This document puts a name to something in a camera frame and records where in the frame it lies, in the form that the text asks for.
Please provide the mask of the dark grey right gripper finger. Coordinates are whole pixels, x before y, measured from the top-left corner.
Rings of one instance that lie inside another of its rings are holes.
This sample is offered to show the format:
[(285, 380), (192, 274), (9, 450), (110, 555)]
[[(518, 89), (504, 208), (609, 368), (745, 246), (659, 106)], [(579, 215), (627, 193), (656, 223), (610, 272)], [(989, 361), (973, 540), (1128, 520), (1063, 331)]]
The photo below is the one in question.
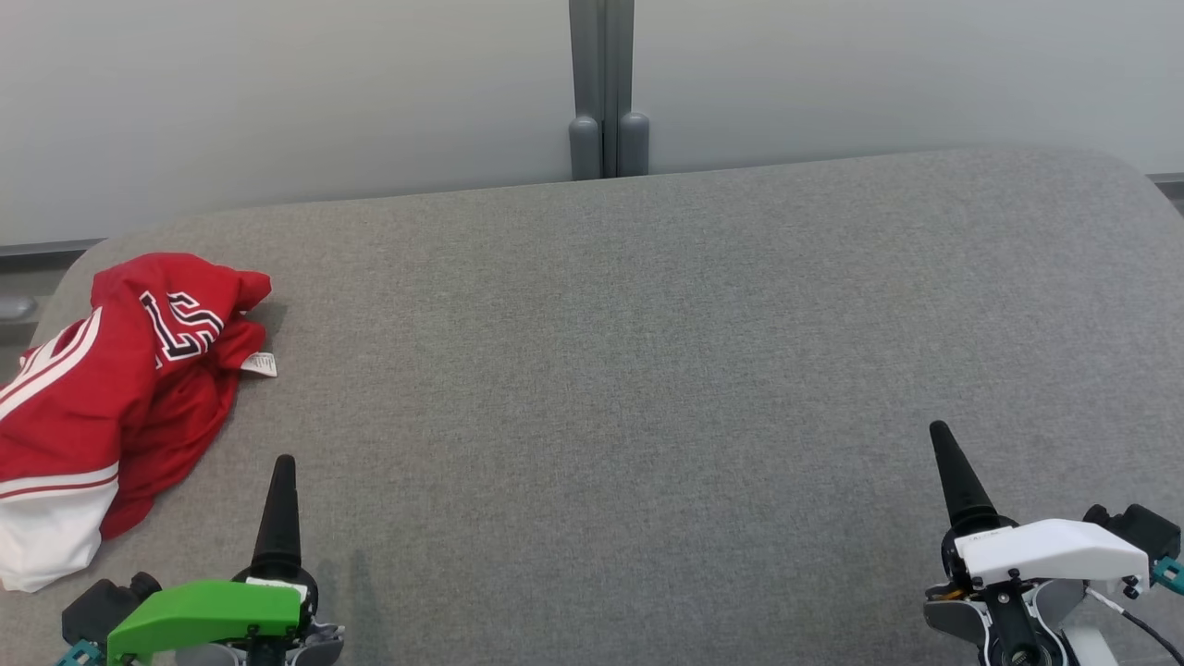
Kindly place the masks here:
[(931, 422), (929, 436), (953, 534), (980, 534), (999, 529), (998, 511), (950, 425), (944, 421)]

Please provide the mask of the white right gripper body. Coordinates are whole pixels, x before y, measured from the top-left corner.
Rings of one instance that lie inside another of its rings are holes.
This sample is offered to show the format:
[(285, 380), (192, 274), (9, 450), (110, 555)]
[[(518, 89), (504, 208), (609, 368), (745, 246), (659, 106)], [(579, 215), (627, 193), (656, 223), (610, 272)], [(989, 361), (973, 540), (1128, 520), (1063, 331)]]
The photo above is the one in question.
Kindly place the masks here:
[(974, 646), (982, 665), (1117, 665), (1101, 632), (1064, 625), (1092, 583), (1141, 585), (1148, 557), (1120, 536), (1048, 519), (942, 544), (948, 585), (929, 587), (929, 628)]

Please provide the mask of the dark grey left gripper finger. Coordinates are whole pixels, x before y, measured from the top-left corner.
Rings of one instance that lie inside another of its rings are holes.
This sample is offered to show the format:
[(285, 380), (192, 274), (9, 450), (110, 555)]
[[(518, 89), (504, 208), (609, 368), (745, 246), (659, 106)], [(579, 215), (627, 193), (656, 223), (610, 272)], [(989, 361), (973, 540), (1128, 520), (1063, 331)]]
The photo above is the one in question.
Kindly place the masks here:
[(251, 574), (300, 574), (302, 544), (296, 461), (283, 454), (275, 460), (268, 497), (255, 537)]

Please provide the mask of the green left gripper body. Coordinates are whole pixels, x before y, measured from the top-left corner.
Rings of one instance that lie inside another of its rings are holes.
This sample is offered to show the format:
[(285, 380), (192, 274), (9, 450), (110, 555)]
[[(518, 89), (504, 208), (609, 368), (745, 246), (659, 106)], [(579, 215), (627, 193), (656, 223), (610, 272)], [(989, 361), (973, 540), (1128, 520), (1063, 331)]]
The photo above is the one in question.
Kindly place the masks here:
[(153, 593), (107, 636), (109, 665), (335, 665), (342, 625), (318, 623), (318, 589), (300, 565), (255, 564), (233, 579)]

